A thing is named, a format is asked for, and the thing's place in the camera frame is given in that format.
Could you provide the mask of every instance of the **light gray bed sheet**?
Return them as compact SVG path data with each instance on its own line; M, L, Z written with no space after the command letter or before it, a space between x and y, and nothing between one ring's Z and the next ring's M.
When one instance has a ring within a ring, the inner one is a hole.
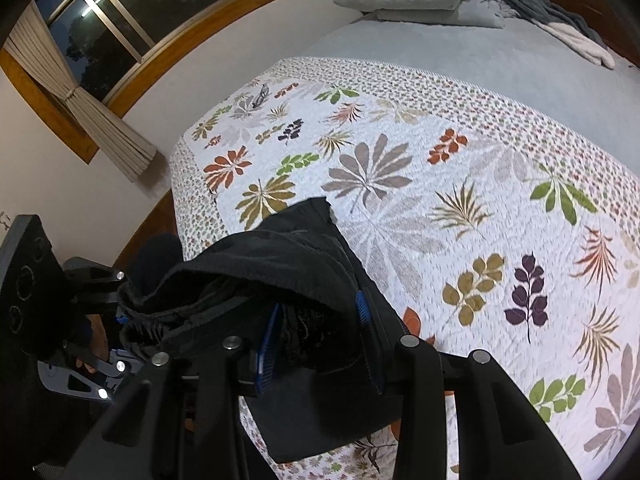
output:
M453 27L361 20L303 56L396 63L487 88L548 115L640 176L640 70L591 64L537 26Z

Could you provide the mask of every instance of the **leaf print bedspread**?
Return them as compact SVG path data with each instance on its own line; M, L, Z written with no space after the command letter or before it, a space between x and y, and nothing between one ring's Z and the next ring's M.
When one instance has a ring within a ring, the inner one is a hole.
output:
M172 171L187 258L326 196L412 333L491 352L584 480L637 423L640 184L551 118L411 68L292 58L196 121ZM446 406L454 480L453 396ZM397 423L275 464L244 402L241 418L283 480L391 478Z

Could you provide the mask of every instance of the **dark gray blanket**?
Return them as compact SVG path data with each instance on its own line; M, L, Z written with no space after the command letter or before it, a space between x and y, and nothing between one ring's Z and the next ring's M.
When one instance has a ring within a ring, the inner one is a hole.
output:
M587 22L580 14L569 12L551 0L504 0L508 5L517 10L524 20L537 20L543 25L547 23L567 23L576 28L590 40L606 48L600 35L589 28Z

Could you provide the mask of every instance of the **white wall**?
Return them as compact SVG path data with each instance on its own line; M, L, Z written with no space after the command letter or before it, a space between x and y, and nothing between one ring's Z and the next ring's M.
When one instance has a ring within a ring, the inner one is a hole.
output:
M178 137L211 107L359 15L332 0L272 2L172 67L125 120L168 158ZM153 186L135 186L102 152L87 166L0 71L0 211L39 214L58 259L77 255L112 263L169 184L164 173ZM0 240L3 235L0 228Z

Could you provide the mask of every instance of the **curtain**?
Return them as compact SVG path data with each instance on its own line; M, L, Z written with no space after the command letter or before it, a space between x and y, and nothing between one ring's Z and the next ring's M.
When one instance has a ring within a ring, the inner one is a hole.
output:
M4 47L31 77L64 103L130 181L146 170L156 147L78 84L33 0Z

